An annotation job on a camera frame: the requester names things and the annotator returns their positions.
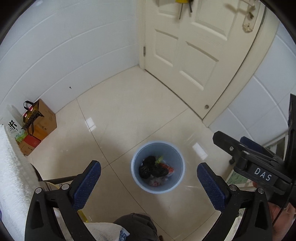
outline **door frame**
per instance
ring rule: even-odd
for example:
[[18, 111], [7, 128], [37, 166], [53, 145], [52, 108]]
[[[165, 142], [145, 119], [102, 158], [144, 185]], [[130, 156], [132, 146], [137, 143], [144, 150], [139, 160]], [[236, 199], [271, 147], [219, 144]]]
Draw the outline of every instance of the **door frame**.
[[[139, 44], [139, 66], [145, 69], [145, 57], [143, 49], [145, 46], [145, 3], [146, 0], [137, 0], [136, 16], [137, 16], [137, 29], [138, 29], [138, 44]], [[214, 120], [222, 114], [222, 112], [231, 104], [235, 97], [249, 82], [253, 74], [256, 72], [260, 63], [268, 52], [274, 37], [277, 32], [279, 20], [275, 14], [265, 7], [264, 16], [261, 21], [258, 33], [255, 40], [241, 64], [240, 68], [232, 78], [231, 82], [213, 105], [211, 110], [202, 119], [206, 127], [209, 127]]]

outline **human hand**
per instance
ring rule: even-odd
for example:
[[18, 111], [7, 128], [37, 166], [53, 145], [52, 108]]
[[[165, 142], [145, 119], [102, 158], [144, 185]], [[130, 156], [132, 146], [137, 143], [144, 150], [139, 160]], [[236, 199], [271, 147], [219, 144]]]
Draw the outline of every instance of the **human hand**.
[[[278, 205], [275, 205], [271, 202], [268, 203], [271, 220], [272, 222], [280, 212], [281, 208]], [[281, 241], [285, 235], [287, 234], [288, 230], [292, 226], [292, 221], [295, 214], [295, 208], [292, 206], [291, 203], [283, 210], [280, 214], [279, 218], [276, 220], [275, 224], [272, 227], [272, 240], [273, 241]]]

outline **blue trash can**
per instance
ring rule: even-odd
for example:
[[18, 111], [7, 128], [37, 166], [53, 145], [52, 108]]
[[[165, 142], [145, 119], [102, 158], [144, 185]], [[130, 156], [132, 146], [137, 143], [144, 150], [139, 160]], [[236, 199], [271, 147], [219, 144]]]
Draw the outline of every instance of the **blue trash can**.
[[[140, 177], [139, 167], [148, 156], [163, 156], [164, 163], [174, 168], [173, 175], [168, 177], [163, 185], [149, 186]], [[181, 152], [173, 144], [164, 141], [151, 141], [141, 146], [134, 154], [131, 161], [131, 173], [135, 182], [143, 190], [154, 194], [165, 193], [173, 190], [182, 181], [185, 174], [185, 161]]]

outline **cream door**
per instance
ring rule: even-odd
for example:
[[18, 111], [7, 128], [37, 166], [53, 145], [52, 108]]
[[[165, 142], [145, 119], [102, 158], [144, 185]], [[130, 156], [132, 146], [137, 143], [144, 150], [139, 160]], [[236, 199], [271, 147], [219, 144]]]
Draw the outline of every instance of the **cream door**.
[[239, 0], [146, 0], [145, 68], [201, 118], [218, 100], [246, 57], [264, 13], [252, 32], [242, 28], [248, 5]]

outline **yellow object hanging on door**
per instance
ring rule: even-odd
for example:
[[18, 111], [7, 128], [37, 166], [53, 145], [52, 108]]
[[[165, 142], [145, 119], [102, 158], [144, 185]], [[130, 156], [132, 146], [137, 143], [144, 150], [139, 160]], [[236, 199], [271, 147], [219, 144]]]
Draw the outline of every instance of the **yellow object hanging on door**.
[[176, 0], [177, 3], [189, 3], [189, 0]]

